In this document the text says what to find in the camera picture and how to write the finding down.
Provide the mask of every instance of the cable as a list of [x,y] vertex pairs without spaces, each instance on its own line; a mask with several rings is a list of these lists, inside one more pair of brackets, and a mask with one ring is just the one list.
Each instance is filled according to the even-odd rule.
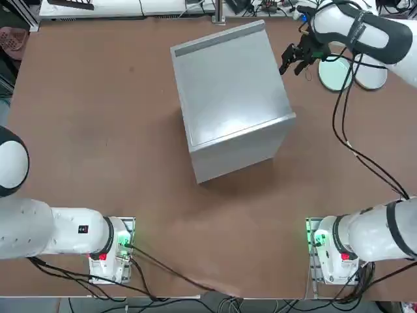
[[198,3],[196,3],[196,4],[194,4],[194,5],[191,5],[191,6],[189,6],[189,7],[187,7],[187,4],[185,4],[185,10],[178,16],[178,18],[181,18],[181,16],[183,16],[184,15],[184,13],[186,13],[188,10],[190,10],[191,8],[195,8],[195,7],[198,7],[200,4],[202,4],[203,2],[204,2],[205,0],[200,0],[200,2],[198,2]]
[[296,311],[300,311],[300,312],[311,312],[311,311],[314,311],[314,310],[318,310],[319,308],[326,308],[326,307],[328,307],[329,305],[331,305],[334,301],[336,301],[336,299],[341,295],[341,293],[343,292],[343,290],[349,285],[349,283],[351,282],[351,280],[356,276],[356,274],[358,274],[358,272],[359,272],[359,270],[361,269],[362,267],[359,267],[353,274],[352,274],[352,276],[350,276],[349,277],[349,279],[347,280],[347,282],[346,282],[346,284],[344,284],[343,285],[343,287],[339,290],[339,292],[334,296],[334,298],[333,299],[331,299],[331,300],[329,300],[329,302],[328,303],[326,303],[325,305],[320,305],[320,306],[316,306],[315,308],[309,308],[309,309],[306,309],[306,310],[302,310],[302,309],[299,309],[299,308],[296,308],[295,307],[295,304],[291,304],[291,303],[288,303],[286,300],[284,300],[285,301],[285,303],[287,303],[289,306],[290,306],[290,309],[287,311],[287,313],[289,313],[289,311],[291,310],[291,309],[294,309],[294,310],[296,310]]
[[141,5],[141,12],[142,12],[142,15],[143,15],[143,17],[145,17],[145,13],[143,13],[143,7],[142,7],[142,1],[141,1],[141,0],[139,0],[139,4]]
[[[54,276],[54,277],[58,277],[58,278],[62,278],[62,279],[65,279],[65,280],[73,280],[73,281],[77,282],[80,286],[82,286],[84,289],[86,289],[89,293],[91,293],[91,295],[93,297],[96,297],[97,299],[104,300],[104,301],[105,300],[112,300],[113,302],[124,302],[126,300],[126,298],[123,299],[123,300],[121,300],[121,299],[115,299],[115,298],[110,297],[100,286],[97,286],[97,285],[93,284],[92,282],[89,282],[89,281],[84,280],[84,279],[81,279],[81,278],[74,278],[74,277],[72,277],[69,274],[64,273],[64,272],[60,272],[60,273],[66,275],[66,276],[62,276],[62,275],[58,275],[58,274],[55,274],[55,273],[51,273],[51,272],[49,272],[49,271],[41,268],[38,263],[36,263],[35,261],[31,260],[30,258],[29,258],[29,261],[31,261],[31,263],[36,268],[38,268],[41,272],[43,272],[43,273],[45,273],[47,275]],[[88,284],[88,285],[90,285],[92,287],[97,288],[98,290],[100,290],[100,292],[102,292],[104,294],[104,296],[106,298],[100,297],[95,292],[93,292],[91,289],[89,289],[88,287],[86,287],[83,284],[81,284],[81,282],[84,282],[84,283],[86,283],[86,284]]]
[[209,287],[206,287],[206,286],[204,286],[204,285],[202,285],[202,284],[199,284],[199,283],[197,283],[197,282],[194,282],[193,280],[189,279],[188,277],[185,277],[184,275],[182,275],[182,274],[180,274],[180,273],[178,273],[178,272],[174,271],[174,270],[173,270],[172,268],[170,268],[169,266],[165,265],[164,263],[162,263],[161,261],[157,260],[157,259],[156,259],[156,258],[154,258],[153,256],[149,255],[149,254],[148,254],[148,253],[146,253],[145,251],[143,251],[143,250],[141,250],[141,249],[139,249],[139,248],[135,247],[134,245],[126,244],[126,245],[125,245],[125,247],[128,247],[128,248],[133,248],[134,250],[138,251],[140,254],[142,254],[142,255],[146,256],[148,259],[152,260],[153,262],[157,263],[159,266],[163,267],[165,270],[167,270],[167,271],[171,272],[171,273],[172,273],[172,274],[174,274],[175,276],[177,276],[177,277],[179,277],[179,278],[182,278],[183,280],[185,280],[185,281],[189,282],[190,284],[192,284],[192,285],[194,285],[194,286],[196,286],[196,287],[198,287],[198,288],[201,288],[201,289],[206,290],[206,291],[215,291],[215,290],[214,290],[214,289],[212,289],[212,288],[209,288]]
[[74,313],[74,309],[72,308],[71,298],[68,298],[68,304],[70,305],[71,313]]
[[[352,75],[352,80],[347,88],[347,92],[346,92],[346,96],[345,96],[345,104],[343,106],[343,113],[342,113],[342,118],[341,118],[341,132],[342,132],[342,136],[343,139],[345,140],[345,143],[347,143],[348,145],[350,145],[349,140],[347,139],[347,135],[346,135],[346,130],[345,130],[345,120],[346,120],[346,112],[347,112],[347,102],[349,99],[349,94],[351,92],[351,88],[353,86],[353,81],[354,78],[356,77],[356,73],[359,70],[359,66],[360,63],[362,62],[362,58],[364,57],[364,54],[360,55],[359,61],[358,61],[358,66],[356,67],[356,70],[354,71],[353,75]],[[358,161],[364,165],[367,169],[369,169],[372,173],[374,173],[377,177],[379,177],[380,179],[382,179],[385,183],[387,183],[388,185],[391,186],[391,189],[394,190],[395,192],[397,192],[400,196],[403,196],[405,198],[405,195],[398,190],[398,188],[396,186],[394,186],[393,184],[391,184],[391,182],[389,182],[387,179],[385,179],[382,175],[380,175],[377,171],[375,171],[373,168],[371,168],[371,166],[369,166],[368,164],[365,163],[364,160],[362,160],[362,158],[360,158],[358,155],[355,155],[355,157],[358,159]]]
[[280,7],[276,7],[279,11],[282,11],[285,14],[285,17],[288,17],[288,14],[286,13],[286,11],[284,11],[282,8]]
[[404,272],[404,271],[406,271],[407,269],[410,269],[410,268],[412,268],[412,267],[414,267],[414,266],[416,266],[417,265],[417,261],[416,262],[413,262],[413,263],[411,263],[411,264],[408,264],[408,265],[406,265],[406,266],[404,266],[404,267],[402,267],[402,268],[400,268],[400,269],[398,269],[398,270],[396,270],[396,271],[394,271],[394,272],[392,272],[392,273],[390,273],[390,274],[388,274],[388,275],[385,275],[385,276],[383,276],[383,277],[381,277],[381,278],[379,278],[379,279],[376,279],[376,280],[374,280],[367,288],[366,288],[366,290],[365,291],[367,291],[368,289],[370,289],[370,287],[372,287],[372,286],[374,286],[374,285],[376,285],[376,284],[378,284],[379,282],[382,282],[383,280],[386,280],[386,279],[388,279],[388,278],[390,278],[390,277],[393,277],[394,275],[396,275],[396,274],[399,274],[399,273],[402,273],[402,272]]
[[151,303],[149,303],[146,307],[141,308],[141,309],[140,309],[137,313],[141,313],[141,312],[143,312],[143,311],[144,311],[144,310],[146,310],[147,308],[151,307],[153,304],[154,304],[154,301],[152,301]]
[[407,192],[405,191],[405,189],[403,188],[403,186],[392,176],[390,175],[383,167],[381,167],[378,163],[376,163],[374,160],[372,160],[371,158],[369,158],[368,156],[364,155],[363,153],[359,152],[358,150],[354,149],[350,143],[346,143],[345,141],[343,141],[343,139],[340,137],[340,135],[338,134],[337,130],[336,130],[336,114],[338,111],[338,107],[339,107],[339,103],[340,103],[340,99],[341,96],[343,94],[344,88],[346,86],[347,80],[349,78],[350,73],[352,72],[352,68],[353,68],[353,63],[351,63],[348,73],[345,77],[345,81],[343,82],[342,88],[340,90],[340,93],[338,95],[338,99],[336,100],[336,105],[334,106],[334,111],[333,111],[333,115],[332,115],[332,128],[333,128],[333,133],[335,134],[336,138],[339,140],[339,142],[344,145],[346,148],[348,148],[350,151],[352,151],[353,153],[355,153],[356,155],[361,156],[362,158],[364,158],[365,160],[367,160],[368,162],[372,163],[372,165],[376,166],[381,172],[383,172],[387,177],[389,177],[398,187],[398,189],[400,189],[401,193],[404,195],[404,198],[406,200],[410,199],[409,195],[407,194]]
[[248,12],[249,8],[252,8],[252,10],[253,10],[253,3],[254,3],[254,2],[255,2],[255,0],[252,0],[252,2],[250,3],[250,5],[248,5],[248,6],[246,7],[246,10],[245,10],[245,12],[243,13],[242,17],[245,17],[245,15],[246,15],[246,13]]
[[355,308],[358,307],[358,305],[360,304],[360,301],[362,300],[362,296],[358,298],[357,302],[355,303],[354,306],[352,306],[351,308],[340,308],[338,306],[336,306],[334,303],[331,303],[332,307],[338,309],[339,311],[343,311],[343,312],[349,312],[349,311],[353,311]]
[[205,15],[206,14],[206,11],[204,9],[203,3],[200,3],[200,7],[201,7],[201,10],[203,10],[203,14]]
[[[343,59],[345,59],[345,60],[348,60],[348,61],[350,61],[350,62],[353,62],[353,63],[356,63],[356,64],[359,64],[359,65],[362,65],[362,66],[364,66],[364,67],[373,67],[373,68],[382,68],[382,69],[386,69],[386,67],[385,66],[383,66],[383,65],[375,65],[375,64],[369,64],[369,63],[364,63],[364,62],[359,62],[359,61],[356,61],[356,60],[352,60],[351,58],[349,58],[349,57],[346,57],[346,56],[344,56],[344,55],[340,55],[340,54],[330,54],[331,56],[337,56],[337,57],[341,57],[341,58],[343,58]],[[332,60],[326,60],[326,62],[334,62],[334,61],[336,61],[336,59],[332,59]]]
[[66,269],[62,269],[60,267],[56,267],[56,266],[49,265],[45,261],[43,261],[43,260],[41,260],[39,258],[36,258],[36,257],[29,258],[29,260],[31,260],[32,263],[35,262],[40,267],[46,267],[48,269],[53,269],[54,271],[58,271],[60,273],[66,273],[66,274],[70,274],[70,275],[74,275],[74,276],[87,277],[88,279],[95,278],[95,279],[99,279],[99,280],[104,280],[106,282],[110,282],[110,283],[115,284],[115,285],[118,285],[120,287],[124,287],[124,288],[130,289],[130,290],[138,291],[138,292],[141,292],[141,293],[143,293],[143,294],[145,294],[147,296],[150,296],[145,290],[141,290],[139,288],[135,288],[135,287],[131,287],[131,286],[128,286],[128,285],[124,285],[124,284],[121,284],[120,282],[115,282],[115,281],[112,281],[112,280],[107,279],[107,278],[104,278],[104,277],[100,277],[100,276],[96,276],[96,275],[90,275],[90,274],[75,273],[75,272],[72,272],[72,271],[69,271],[69,270],[66,270]]
[[158,302],[158,301],[164,302],[164,301],[167,301],[168,298],[161,298],[160,299],[160,298],[157,298],[156,296],[154,296],[151,293],[151,291],[148,288],[148,284],[146,283],[145,275],[143,274],[142,268],[139,266],[139,264],[137,263],[137,261],[135,259],[131,258],[130,261],[133,263],[133,265],[136,267],[137,271],[139,272],[139,274],[141,276],[141,280],[142,280],[143,287],[145,288],[146,292],[149,294],[149,298],[152,300],[152,302]]
[[[213,309],[211,309],[208,305],[206,305],[203,301],[201,301],[199,299],[175,299],[175,300],[172,300],[170,302],[158,303],[158,304],[152,305],[152,306],[149,306],[149,305],[136,305],[136,306],[129,306],[129,308],[145,308],[145,307],[146,308],[160,308],[161,306],[167,306],[167,305],[171,305],[173,303],[186,302],[186,301],[188,301],[188,302],[198,302],[201,305],[203,305],[211,313],[216,313],[216,311],[214,311]],[[118,307],[115,307],[115,308],[108,308],[107,310],[101,311],[100,313],[108,313],[108,312],[111,312],[111,311],[114,311],[114,310],[120,310],[122,308],[124,308],[124,306],[118,306]]]

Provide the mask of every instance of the brown table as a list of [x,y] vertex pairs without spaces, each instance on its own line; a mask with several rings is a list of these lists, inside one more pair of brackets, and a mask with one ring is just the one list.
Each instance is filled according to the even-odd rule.
[[[229,20],[226,27],[246,22]],[[267,21],[278,61],[290,42],[298,42],[297,27],[291,20]],[[336,95],[323,88],[316,65],[311,81],[293,69],[283,77],[297,120],[275,159],[197,185],[169,48],[222,29],[207,19],[45,23],[29,39],[9,119],[31,155],[18,194],[51,206],[135,216],[139,246],[222,292],[301,298],[308,270],[305,218],[355,212],[396,195],[337,142],[331,129]],[[354,88],[347,121],[354,146],[410,193],[417,184],[416,97],[417,90],[390,74],[380,91]],[[45,259],[87,270],[83,257]],[[200,293],[142,263],[154,293]],[[86,294],[26,260],[0,264],[1,295]],[[378,262],[377,276],[404,264]],[[416,275],[416,268],[397,275],[368,297],[417,300]],[[141,285],[136,273],[132,285]],[[321,295],[338,289],[322,288]]]

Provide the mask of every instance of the silver metal box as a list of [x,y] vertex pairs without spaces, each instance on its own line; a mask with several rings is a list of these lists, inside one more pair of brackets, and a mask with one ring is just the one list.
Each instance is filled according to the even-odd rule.
[[198,183],[276,154],[295,113],[264,21],[180,44],[171,55]]

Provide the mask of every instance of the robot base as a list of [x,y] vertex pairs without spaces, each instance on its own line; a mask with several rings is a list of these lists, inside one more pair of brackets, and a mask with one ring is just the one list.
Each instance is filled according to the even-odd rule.
[[[118,283],[130,281],[130,258],[132,249],[126,248],[125,243],[132,244],[135,235],[134,217],[110,217],[114,227],[113,243],[107,254],[101,254],[98,260],[89,256],[90,275],[110,279]],[[111,284],[105,280],[93,278],[93,284]]]
[[[358,258],[349,260],[337,250],[333,235],[333,223],[335,216],[327,216],[321,220],[319,227],[314,233],[313,242],[319,261],[325,284],[345,285],[350,277],[358,269]],[[349,282],[356,284],[355,279]]]

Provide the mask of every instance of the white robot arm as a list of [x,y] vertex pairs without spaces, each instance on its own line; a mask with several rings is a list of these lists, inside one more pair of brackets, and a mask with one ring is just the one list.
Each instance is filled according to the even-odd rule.
[[0,127],[0,260],[42,254],[89,255],[92,275],[128,282],[132,251],[124,244],[132,243],[134,219],[17,198],[13,193],[28,173],[29,154],[23,141]]
[[[280,72],[301,61],[295,69],[299,74],[317,59],[314,53],[326,59],[330,53],[327,45],[340,42],[355,53],[380,61],[417,87],[417,21],[378,17],[375,3],[369,5],[368,1],[325,0],[317,9],[312,1],[298,3],[297,11],[308,17],[308,34],[302,35],[298,46],[292,44],[283,53]],[[346,284],[358,268],[358,260],[416,259],[416,223],[417,198],[325,217],[312,238],[324,281]]]
[[[297,4],[295,16],[302,13],[309,18],[309,35],[303,37],[309,37],[320,45],[308,46],[307,49],[311,48],[314,52],[322,46],[327,47],[330,42],[340,42],[350,50],[380,61],[387,69],[417,87],[417,63],[414,60],[417,55],[417,21],[379,17],[375,3],[370,5],[370,1],[351,0],[355,4],[353,6],[341,0],[324,0],[315,13],[313,0],[301,0]],[[287,70],[289,64],[296,61],[310,64],[314,62],[308,59],[308,52],[303,45],[298,45],[304,50],[302,52],[297,51],[294,45],[295,50],[291,51],[290,46],[287,53],[282,55],[281,74]]]

